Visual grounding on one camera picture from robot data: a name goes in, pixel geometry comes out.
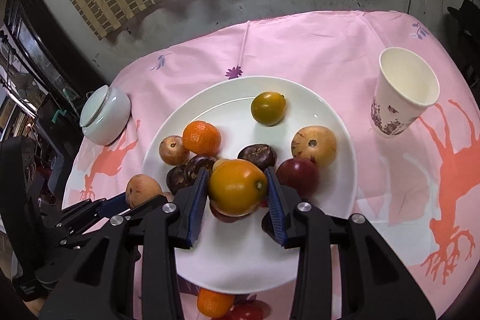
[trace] dark wooden furniture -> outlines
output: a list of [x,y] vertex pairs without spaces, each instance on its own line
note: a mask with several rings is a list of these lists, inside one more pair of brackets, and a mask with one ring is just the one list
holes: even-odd
[[29,69],[62,109],[79,116],[88,92],[105,84],[43,0],[7,0],[4,22]]

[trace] tablecloth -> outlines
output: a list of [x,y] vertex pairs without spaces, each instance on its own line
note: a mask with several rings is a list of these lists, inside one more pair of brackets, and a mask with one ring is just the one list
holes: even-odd
[[[438,103],[407,131],[383,139],[371,129],[369,115],[378,58],[391,46],[423,57],[438,76],[441,92]],[[357,155],[355,211],[373,223],[408,266],[440,316],[480,258],[480,115],[446,51],[406,14],[310,12],[248,21],[136,60],[113,81],[130,97],[132,118],[108,147],[83,141],[64,207],[124,192],[130,177],[141,171],[155,133],[177,107],[208,86],[247,75],[293,80],[332,105]],[[293,291],[289,283],[258,292],[256,299],[269,305],[268,318],[288,319]],[[333,292],[337,318],[339,284]],[[195,300],[182,294],[187,320],[203,317]],[[138,314],[139,300],[135,308]]]

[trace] paper cup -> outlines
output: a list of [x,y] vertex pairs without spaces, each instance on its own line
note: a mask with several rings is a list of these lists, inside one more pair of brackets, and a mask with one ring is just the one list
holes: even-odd
[[425,60],[407,49],[385,49],[370,110],[372,128],[386,138],[399,135],[439,94],[437,76]]

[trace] silver bolt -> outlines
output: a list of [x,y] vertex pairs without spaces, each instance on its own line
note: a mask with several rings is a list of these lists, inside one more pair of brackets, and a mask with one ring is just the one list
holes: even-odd
[[360,213],[355,213],[352,215],[352,221],[356,224],[363,224],[365,222],[365,216]]
[[177,205],[172,202],[167,202],[165,205],[162,206],[162,210],[165,213],[172,213],[177,210]]
[[297,205],[297,209],[300,211],[311,211],[311,204],[308,202],[300,202]]
[[121,223],[123,223],[123,217],[117,214],[116,216],[113,216],[110,219],[110,224],[113,226],[119,226]]

